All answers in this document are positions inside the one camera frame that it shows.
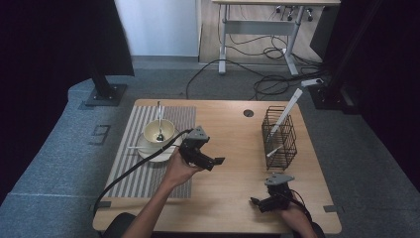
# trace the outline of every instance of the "spoon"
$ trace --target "spoon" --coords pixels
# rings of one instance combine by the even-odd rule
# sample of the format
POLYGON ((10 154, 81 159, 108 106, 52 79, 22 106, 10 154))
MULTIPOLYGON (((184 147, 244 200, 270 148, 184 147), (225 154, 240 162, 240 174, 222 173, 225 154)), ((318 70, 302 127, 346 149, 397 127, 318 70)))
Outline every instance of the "spoon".
POLYGON ((157 108, 158 108, 158 135, 157 135, 157 141, 163 141, 164 136, 161 133, 161 109, 160 109, 160 101, 157 102, 157 108))

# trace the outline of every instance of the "forearm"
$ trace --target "forearm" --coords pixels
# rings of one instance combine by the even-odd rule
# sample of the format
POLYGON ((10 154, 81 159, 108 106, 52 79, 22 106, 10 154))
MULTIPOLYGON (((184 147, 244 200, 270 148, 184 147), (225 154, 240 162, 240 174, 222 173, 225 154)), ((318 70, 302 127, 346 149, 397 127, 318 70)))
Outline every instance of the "forearm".
POLYGON ((123 237, 150 238, 172 190, 173 186, 164 183, 161 184, 157 188, 155 195, 143 207, 123 237))

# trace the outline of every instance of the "metal utensil holder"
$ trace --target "metal utensil holder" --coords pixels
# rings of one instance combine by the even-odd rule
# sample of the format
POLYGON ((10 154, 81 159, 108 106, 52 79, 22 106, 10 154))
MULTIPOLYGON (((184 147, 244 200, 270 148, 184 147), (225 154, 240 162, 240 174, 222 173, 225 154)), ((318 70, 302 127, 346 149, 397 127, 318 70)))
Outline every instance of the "metal utensil holder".
POLYGON ((287 115, 278 130, 271 134, 272 127, 283 111, 284 107, 282 106, 268 107, 262 122, 262 139, 267 170, 287 169, 297 154, 296 133, 290 115, 287 115))

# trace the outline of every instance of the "gray floor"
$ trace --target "gray floor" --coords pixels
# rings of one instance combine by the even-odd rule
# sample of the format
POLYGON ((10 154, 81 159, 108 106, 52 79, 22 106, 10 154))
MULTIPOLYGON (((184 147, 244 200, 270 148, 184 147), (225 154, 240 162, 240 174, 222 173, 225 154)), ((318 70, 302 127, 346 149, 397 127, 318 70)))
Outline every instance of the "gray floor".
MULTIPOLYGON (((83 107, 91 80, 69 90, 61 118, 0 207, 0 237, 97 237, 90 206, 105 185, 135 100, 185 98, 186 84, 203 64, 135 61, 134 66, 135 77, 108 77, 128 85, 118 107, 83 107), (101 125, 110 130, 103 145, 95 145, 103 139, 93 133, 101 125)), ((288 75, 283 66, 250 67, 288 75)), ((208 66, 194 79, 190 99, 253 97, 260 76, 232 65, 219 75, 215 68, 208 66)), ((263 100, 288 100, 295 88, 263 100)), ((364 119, 317 110, 302 89, 298 104, 343 226, 327 237, 420 237, 420 194, 364 119)))

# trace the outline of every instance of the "white handle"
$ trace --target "white handle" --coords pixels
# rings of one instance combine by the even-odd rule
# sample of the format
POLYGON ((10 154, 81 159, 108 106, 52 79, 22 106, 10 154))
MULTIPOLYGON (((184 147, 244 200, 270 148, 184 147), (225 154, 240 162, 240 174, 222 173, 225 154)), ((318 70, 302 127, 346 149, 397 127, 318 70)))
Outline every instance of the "white handle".
POLYGON ((274 134, 278 130, 278 127, 281 125, 281 123, 283 123, 284 119, 287 117, 287 115, 289 114, 291 108, 294 106, 294 104, 296 103, 297 99, 299 99, 300 95, 302 95, 302 90, 300 90, 299 88, 297 88, 296 91, 294 92, 293 96, 291 97, 290 101, 288 102, 288 104, 286 106, 286 109, 284 109, 283 113, 281 113, 281 115, 278 118, 277 122, 272 127, 271 133, 270 133, 271 136, 272 136, 272 134, 274 134))

